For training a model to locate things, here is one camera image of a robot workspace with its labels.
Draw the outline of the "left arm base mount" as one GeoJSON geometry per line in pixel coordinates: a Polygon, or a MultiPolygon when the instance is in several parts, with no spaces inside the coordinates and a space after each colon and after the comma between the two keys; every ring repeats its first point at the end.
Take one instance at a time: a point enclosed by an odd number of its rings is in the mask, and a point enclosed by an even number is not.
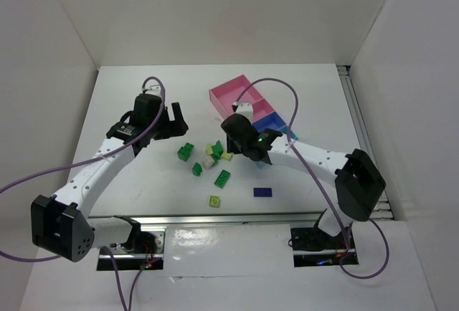
{"type": "Polygon", "coordinates": [[[136,249],[126,249],[121,244],[108,246],[119,271],[138,271],[144,265],[147,271],[159,271],[164,268],[165,228],[146,228],[145,231],[150,236],[136,249]]]}

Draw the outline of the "green lego plate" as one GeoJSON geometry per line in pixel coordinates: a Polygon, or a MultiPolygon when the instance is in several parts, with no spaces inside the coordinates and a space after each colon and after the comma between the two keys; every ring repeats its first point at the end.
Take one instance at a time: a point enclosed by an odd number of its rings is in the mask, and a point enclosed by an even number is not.
{"type": "Polygon", "coordinates": [[[226,170],[222,170],[216,178],[214,185],[218,188],[224,188],[228,180],[230,179],[231,173],[226,170]]]}

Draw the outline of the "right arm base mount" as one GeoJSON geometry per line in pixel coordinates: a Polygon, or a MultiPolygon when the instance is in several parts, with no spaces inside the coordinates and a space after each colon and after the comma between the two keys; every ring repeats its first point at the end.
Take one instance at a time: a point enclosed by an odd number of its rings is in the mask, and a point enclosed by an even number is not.
{"type": "Polygon", "coordinates": [[[350,234],[350,248],[345,244],[343,234],[332,237],[313,227],[292,228],[288,246],[293,250],[294,267],[328,267],[357,265],[359,259],[353,236],[350,234]]]}

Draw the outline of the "dark blue lego plate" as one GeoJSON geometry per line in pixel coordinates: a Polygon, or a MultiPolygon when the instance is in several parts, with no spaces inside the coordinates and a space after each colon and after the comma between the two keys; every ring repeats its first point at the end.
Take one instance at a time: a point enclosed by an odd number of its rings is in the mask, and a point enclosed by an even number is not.
{"type": "Polygon", "coordinates": [[[253,196],[258,198],[270,198],[273,196],[273,190],[265,187],[253,188],[253,196]]]}

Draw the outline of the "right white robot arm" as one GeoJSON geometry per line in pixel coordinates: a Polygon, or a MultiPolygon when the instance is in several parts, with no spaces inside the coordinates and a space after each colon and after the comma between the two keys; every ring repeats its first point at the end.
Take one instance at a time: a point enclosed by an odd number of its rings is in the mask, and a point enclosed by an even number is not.
{"type": "Polygon", "coordinates": [[[366,152],[324,150],[293,140],[288,132],[258,131],[249,118],[251,104],[240,103],[235,108],[221,128],[237,153],[252,161],[303,171],[335,188],[336,200],[326,197],[328,208],[316,222],[319,231],[335,237],[352,222],[369,220],[387,184],[366,152]]]}

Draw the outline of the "lime 2x2 lego brick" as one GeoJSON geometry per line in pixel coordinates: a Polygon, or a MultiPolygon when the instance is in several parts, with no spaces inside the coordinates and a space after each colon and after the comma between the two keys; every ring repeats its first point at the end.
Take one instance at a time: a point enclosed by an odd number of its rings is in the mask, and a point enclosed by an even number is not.
{"type": "Polygon", "coordinates": [[[231,161],[232,160],[232,154],[231,153],[228,153],[227,151],[224,151],[222,154],[221,154],[221,159],[224,159],[226,161],[231,161]]]}

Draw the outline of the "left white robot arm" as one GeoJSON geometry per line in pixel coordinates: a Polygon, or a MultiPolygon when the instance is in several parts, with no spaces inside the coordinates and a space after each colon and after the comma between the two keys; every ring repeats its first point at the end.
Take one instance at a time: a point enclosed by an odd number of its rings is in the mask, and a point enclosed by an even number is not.
{"type": "Polygon", "coordinates": [[[90,221],[96,201],[112,180],[153,140],[179,137],[189,129],[179,103],[165,106],[160,87],[143,91],[107,132],[94,157],[52,196],[38,196],[31,205],[32,242],[72,262],[92,248],[119,245],[127,252],[145,252],[156,244],[141,224],[115,215],[90,221]]]}

